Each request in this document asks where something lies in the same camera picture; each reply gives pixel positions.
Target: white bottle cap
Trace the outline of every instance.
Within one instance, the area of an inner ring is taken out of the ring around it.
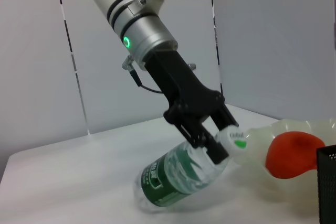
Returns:
[[[236,126],[231,125],[218,132],[215,139],[222,144],[231,157],[246,152],[247,142],[244,133]]]

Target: water bottle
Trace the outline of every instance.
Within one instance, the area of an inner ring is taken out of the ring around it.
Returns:
[[[236,126],[220,131],[215,140],[229,154],[218,165],[206,154],[206,148],[194,149],[183,142],[147,166],[134,183],[135,202],[140,209],[160,212],[207,187],[223,172],[228,160],[240,155],[247,146],[243,132]]]

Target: table surface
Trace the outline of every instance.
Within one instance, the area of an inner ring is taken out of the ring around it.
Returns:
[[[276,122],[228,105],[243,130]],[[216,133],[211,120],[205,123]],[[176,211],[145,214],[132,183],[147,164],[184,141],[163,118],[14,154],[0,184],[0,223],[10,224],[317,224],[285,202],[261,198],[230,162],[213,185]]]

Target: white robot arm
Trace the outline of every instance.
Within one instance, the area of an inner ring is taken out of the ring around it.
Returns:
[[[148,71],[169,102],[165,119],[176,126],[194,147],[206,147],[215,164],[230,151],[215,141],[202,123],[210,116],[222,131],[237,122],[218,91],[203,86],[177,52],[177,41],[158,13],[164,0],[94,0],[130,55],[123,68],[137,85],[142,83],[132,67],[135,61]]]

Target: bottle label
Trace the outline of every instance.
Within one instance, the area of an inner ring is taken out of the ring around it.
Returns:
[[[141,176],[141,186],[146,198],[158,207],[168,207],[188,196],[176,190],[164,171],[164,156],[147,166]]]

